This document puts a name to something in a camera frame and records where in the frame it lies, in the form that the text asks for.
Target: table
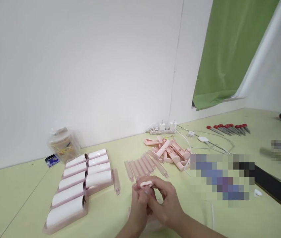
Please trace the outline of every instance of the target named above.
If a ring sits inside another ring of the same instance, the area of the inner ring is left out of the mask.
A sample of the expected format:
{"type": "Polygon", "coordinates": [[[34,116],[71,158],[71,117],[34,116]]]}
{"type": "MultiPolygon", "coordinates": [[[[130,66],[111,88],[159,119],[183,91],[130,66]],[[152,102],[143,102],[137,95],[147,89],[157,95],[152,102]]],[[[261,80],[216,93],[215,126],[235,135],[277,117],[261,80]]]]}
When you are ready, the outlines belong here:
{"type": "MultiPolygon", "coordinates": [[[[281,121],[278,119],[278,113],[245,108],[183,123],[181,126],[189,130],[210,132],[206,129],[207,125],[213,126],[220,123],[248,124],[251,135],[245,137],[226,136],[235,144],[235,148],[231,152],[249,155],[249,158],[255,161],[259,167],[281,179],[281,163],[272,160],[268,153],[271,150],[271,140],[281,140],[281,121]]],[[[184,130],[179,130],[179,132],[186,135],[184,130]]],[[[220,137],[196,133],[208,137],[211,142],[221,144],[224,148],[230,148],[230,143],[220,137]]],[[[82,149],[82,153],[89,153],[102,148],[107,149],[112,168],[118,169],[121,194],[116,196],[114,188],[111,186],[90,196],[88,215],[51,237],[115,237],[127,221],[128,207],[131,203],[130,190],[132,183],[127,177],[124,161],[138,159],[149,149],[143,143],[145,138],[155,139],[157,137],[140,134],[82,149]]],[[[175,139],[183,148],[188,147],[186,141],[180,135],[175,135],[175,139]]],[[[196,138],[190,138],[189,142],[192,147],[204,147],[204,144],[196,138]]],[[[192,151],[197,154],[219,154],[210,149],[192,149],[192,151]]],[[[195,192],[193,186],[190,185],[190,180],[194,178],[189,177],[185,172],[180,172],[175,165],[164,164],[163,166],[167,170],[169,178],[162,177],[158,170],[155,170],[154,175],[170,181],[175,186],[180,203],[186,213],[199,222],[212,227],[210,203],[203,201],[201,196],[195,192]]],[[[57,164],[48,170],[2,235],[3,238],[48,237],[42,233],[42,228],[63,170],[64,165],[62,164],[57,164]]],[[[38,168],[38,173],[44,172],[44,168],[38,168]]],[[[27,178],[28,183],[30,180],[34,180],[29,176],[27,178]]],[[[265,192],[263,192],[262,197],[250,200],[247,208],[228,208],[215,204],[214,211],[215,230],[225,236],[281,236],[281,205],[265,192]]],[[[177,234],[169,229],[162,229],[148,234],[146,237],[177,237],[177,234]]]]}
{"type": "Polygon", "coordinates": [[[0,170],[0,236],[47,171],[42,160],[0,170]]]}

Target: green curtain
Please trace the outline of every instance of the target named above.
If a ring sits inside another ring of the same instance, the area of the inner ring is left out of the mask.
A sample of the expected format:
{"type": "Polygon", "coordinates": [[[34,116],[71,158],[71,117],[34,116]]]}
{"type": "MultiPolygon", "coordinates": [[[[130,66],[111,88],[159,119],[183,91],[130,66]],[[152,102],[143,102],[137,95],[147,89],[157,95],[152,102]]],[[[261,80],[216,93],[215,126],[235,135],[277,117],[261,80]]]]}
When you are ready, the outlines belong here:
{"type": "Polygon", "coordinates": [[[193,94],[197,110],[234,95],[279,0],[214,0],[193,94]]]}

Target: white phone charger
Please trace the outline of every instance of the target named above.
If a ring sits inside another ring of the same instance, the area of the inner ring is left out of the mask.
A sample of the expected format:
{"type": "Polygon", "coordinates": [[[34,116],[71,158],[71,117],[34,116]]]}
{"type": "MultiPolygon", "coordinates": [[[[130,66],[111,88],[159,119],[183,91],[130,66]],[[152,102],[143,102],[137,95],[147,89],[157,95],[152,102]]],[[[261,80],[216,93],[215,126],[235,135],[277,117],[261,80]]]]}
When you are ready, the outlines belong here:
{"type": "Polygon", "coordinates": [[[209,139],[206,137],[198,137],[198,140],[201,142],[209,142],[209,139]]]}

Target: pink plastic tube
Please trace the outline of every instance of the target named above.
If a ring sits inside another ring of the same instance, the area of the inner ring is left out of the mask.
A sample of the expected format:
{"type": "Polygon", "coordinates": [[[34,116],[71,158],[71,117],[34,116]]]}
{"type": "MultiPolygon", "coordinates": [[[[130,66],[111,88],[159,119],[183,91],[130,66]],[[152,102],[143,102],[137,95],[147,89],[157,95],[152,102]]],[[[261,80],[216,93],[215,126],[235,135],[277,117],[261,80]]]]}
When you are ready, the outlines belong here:
{"type": "Polygon", "coordinates": [[[144,153],[144,156],[147,159],[147,161],[150,164],[150,166],[153,168],[153,170],[155,170],[156,169],[156,165],[153,162],[153,160],[149,157],[149,155],[146,152],[144,153]]]}
{"type": "Polygon", "coordinates": [[[135,166],[135,163],[134,163],[133,160],[130,160],[129,163],[130,163],[131,169],[133,171],[133,174],[135,176],[135,179],[136,179],[136,181],[138,181],[140,179],[140,174],[139,174],[139,172],[138,172],[138,170],[137,170],[137,168],[135,166]]]}
{"type": "Polygon", "coordinates": [[[113,169],[113,180],[114,180],[114,190],[116,192],[116,195],[120,195],[121,193],[121,185],[120,185],[120,179],[118,178],[118,172],[117,169],[113,169]]]}
{"type": "Polygon", "coordinates": [[[146,165],[144,164],[143,160],[142,159],[138,159],[138,162],[140,163],[140,166],[143,169],[145,175],[149,176],[148,169],[147,169],[146,165]]]}
{"type": "Polygon", "coordinates": [[[138,170],[138,172],[140,174],[140,177],[144,177],[145,176],[145,172],[141,168],[140,162],[138,160],[135,160],[134,163],[135,163],[135,166],[136,166],[136,168],[137,168],[137,170],[138,170]]]}
{"type": "Polygon", "coordinates": [[[124,161],[124,164],[125,164],[125,168],[126,168],[128,178],[130,179],[131,182],[134,182],[134,175],[133,175],[133,172],[131,170],[129,162],[126,160],[126,161],[124,161]]]}
{"type": "Polygon", "coordinates": [[[150,174],[153,173],[154,172],[153,167],[149,164],[149,162],[147,161],[144,155],[142,155],[141,159],[143,160],[145,166],[147,167],[148,172],[150,174]]]}
{"type": "Polygon", "coordinates": [[[160,171],[160,173],[161,173],[163,176],[165,176],[166,178],[168,178],[168,177],[169,177],[169,176],[168,176],[168,173],[167,173],[167,171],[164,169],[164,167],[163,167],[157,160],[153,159],[152,161],[155,163],[155,165],[156,165],[156,167],[158,168],[158,170],[160,171]]]}

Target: white wall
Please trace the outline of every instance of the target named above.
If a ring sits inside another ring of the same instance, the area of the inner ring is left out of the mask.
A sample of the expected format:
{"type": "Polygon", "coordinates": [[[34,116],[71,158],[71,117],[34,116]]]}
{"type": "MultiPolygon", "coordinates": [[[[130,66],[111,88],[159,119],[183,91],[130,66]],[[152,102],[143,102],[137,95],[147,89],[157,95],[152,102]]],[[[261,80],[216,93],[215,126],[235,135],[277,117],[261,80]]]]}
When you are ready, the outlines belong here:
{"type": "Polygon", "coordinates": [[[86,147],[167,118],[181,10],[182,0],[0,1],[0,168],[50,155],[56,120],[86,147]]]}
{"type": "Polygon", "coordinates": [[[170,121],[196,120],[245,107],[245,100],[230,101],[196,111],[192,97],[202,57],[213,0],[184,1],[177,49],[170,121]]]}
{"type": "Polygon", "coordinates": [[[281,1],[246,81],[247,107],[281,112],[281,1]]]}

